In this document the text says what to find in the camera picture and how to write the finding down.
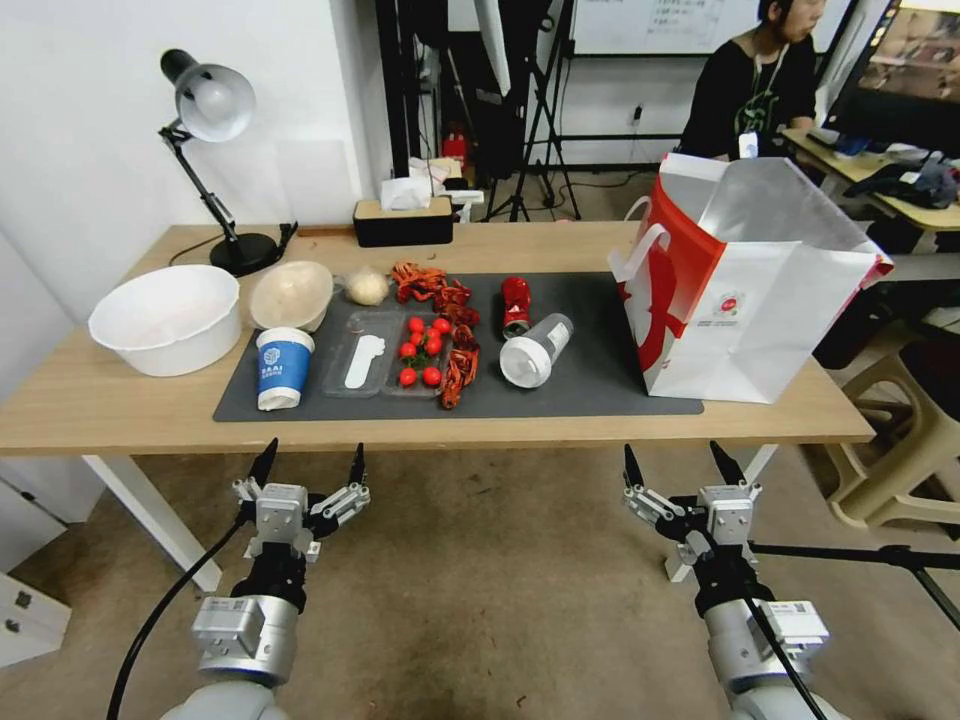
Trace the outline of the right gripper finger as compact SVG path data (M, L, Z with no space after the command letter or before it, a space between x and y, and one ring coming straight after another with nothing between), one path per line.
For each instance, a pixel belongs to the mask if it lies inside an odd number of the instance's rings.
M709 448L723 484L709 490L712 505L753 505L762 487L748 481L740 465L721 446L711 440Z
M632 447L623 446L625 489L623 501L632 514L654 529L683 528L687 519L686 510L674 501L649 488Z

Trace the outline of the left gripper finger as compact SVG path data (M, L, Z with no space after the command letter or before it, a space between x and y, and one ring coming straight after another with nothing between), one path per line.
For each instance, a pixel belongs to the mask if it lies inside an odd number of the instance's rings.
M232 490L238 498L237 519L256 518L256 504L268 484L278 446L279 439L274 437L254 458L247 475L233 481Z
M336 531L362 512L370 501L364 444L359 443L351 462L348 482L311 506L310 529Z

